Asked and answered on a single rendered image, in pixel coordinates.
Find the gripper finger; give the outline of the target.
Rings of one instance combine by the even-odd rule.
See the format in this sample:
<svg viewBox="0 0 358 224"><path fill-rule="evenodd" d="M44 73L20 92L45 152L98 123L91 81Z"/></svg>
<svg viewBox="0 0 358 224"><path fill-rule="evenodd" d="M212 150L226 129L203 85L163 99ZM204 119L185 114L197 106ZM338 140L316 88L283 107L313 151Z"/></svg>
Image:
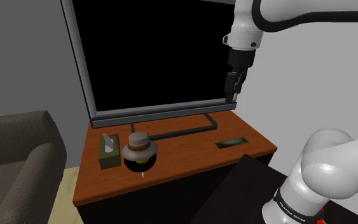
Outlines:
<svg viewBox="0 0 358 224"><path fill-rule="evenodd" d="M224 91L226 94L225 102L232 103L233 96L235 93L235 83L236 83L237 75L236 72L229 72L226 75Z"/></svg>
<svg viewBox="0 0 358 224"><path fill-rule="evenodd" d="M247 70L237 72L237 81L234 87L234 93L239 94L241 93L242 85L247 78Z"/></svg>

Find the flat green phone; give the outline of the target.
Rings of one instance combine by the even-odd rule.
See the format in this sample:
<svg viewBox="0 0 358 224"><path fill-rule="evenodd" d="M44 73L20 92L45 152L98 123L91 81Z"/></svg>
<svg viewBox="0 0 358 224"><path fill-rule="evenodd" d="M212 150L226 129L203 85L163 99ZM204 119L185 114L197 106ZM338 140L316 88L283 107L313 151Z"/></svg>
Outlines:
<svg viewBox="0 0 358 224"><path fill-rule="evenodd" d="M246 140L243 137L240 137L240 138L229 139L229 140L218 142L218 143L216 143L216 146L219 149L223 149L223 148L229 148L232 146L238 146L238 145L246 144L246 143L248 143L248 140Z"/></svg>

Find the large black television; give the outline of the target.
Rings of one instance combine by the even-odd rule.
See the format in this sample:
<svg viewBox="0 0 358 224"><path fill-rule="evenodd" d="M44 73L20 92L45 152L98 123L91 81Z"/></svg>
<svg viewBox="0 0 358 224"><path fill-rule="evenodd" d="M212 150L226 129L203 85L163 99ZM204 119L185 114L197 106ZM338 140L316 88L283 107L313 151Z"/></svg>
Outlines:
<svg viewBox="0 0 358 224"><path fill-rule="evenodd" d="M223 0L60 0L94 129L236 108Z"/></svg>

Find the brown wooden tv cabinet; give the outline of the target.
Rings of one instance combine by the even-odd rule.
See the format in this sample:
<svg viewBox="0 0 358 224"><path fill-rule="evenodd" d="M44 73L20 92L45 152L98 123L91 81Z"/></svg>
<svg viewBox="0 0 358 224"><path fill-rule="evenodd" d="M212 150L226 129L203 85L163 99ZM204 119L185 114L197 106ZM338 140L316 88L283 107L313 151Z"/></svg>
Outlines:
<svg viewBox="0 0 358 224"><path fill-rule="evenodd" d="M133 131L150 135L201 128L157 140L155 165L142 176L121 165L100 169L103 134L120 145ZM248 143L219 149L243 137ZM268 164L277 147L231 111L95 129L88 128L72 202L83 224L189 224L235 164L247 154Z"/></svg>

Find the beige hat with brown band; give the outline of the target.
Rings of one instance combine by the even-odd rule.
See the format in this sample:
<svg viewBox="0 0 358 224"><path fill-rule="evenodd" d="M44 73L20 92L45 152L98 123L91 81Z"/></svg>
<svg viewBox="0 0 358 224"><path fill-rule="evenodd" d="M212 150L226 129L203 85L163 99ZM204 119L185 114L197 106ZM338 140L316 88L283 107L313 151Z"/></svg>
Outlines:
<svg viewBox="0 0 358 224"><path fill-rule="evenodd" d="M129 161L151 158L158 151L156 143L149 139L147 132L134 132L128 137L128 144L121 149L121 155Z"/></svg>

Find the black round figure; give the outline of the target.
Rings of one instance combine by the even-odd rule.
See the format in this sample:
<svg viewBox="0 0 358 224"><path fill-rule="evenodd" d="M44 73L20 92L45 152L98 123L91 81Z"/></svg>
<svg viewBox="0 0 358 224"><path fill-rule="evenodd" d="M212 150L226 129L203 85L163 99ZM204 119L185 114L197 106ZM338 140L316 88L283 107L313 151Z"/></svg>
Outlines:
<svg viewBox="0 0 358 224"><path fill-rule="evenodd" d="M157 154L155 153L152 157L147 160L130 161L124 159L125 166L132 172L141 173L144 176L144 172L150 170L156 162Z"/></svg>

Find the olive green tissue box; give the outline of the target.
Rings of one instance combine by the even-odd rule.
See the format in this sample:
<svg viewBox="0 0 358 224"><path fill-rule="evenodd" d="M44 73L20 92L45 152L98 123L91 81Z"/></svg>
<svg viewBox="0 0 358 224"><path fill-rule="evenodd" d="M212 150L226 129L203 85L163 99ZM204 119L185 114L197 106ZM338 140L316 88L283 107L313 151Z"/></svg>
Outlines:
<svg viewBox="0 0 358 224"><path fill-rule="evenodd" d="M120 141L117 134L103 134L100 137L99 165L100 169L110 169L121 165Z"/></svg>

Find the grey brown sofa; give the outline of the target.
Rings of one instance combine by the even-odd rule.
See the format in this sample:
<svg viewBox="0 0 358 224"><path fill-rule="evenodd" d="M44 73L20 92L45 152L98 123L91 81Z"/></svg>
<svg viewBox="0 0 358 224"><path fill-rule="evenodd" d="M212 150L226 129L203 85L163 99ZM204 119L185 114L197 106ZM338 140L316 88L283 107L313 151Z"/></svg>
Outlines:
<svg viewBox="0 0 358 224"><path fill-rule="evenodd" d="M66 160L49 112L0 116L0 224L48 224Z"/></svg>

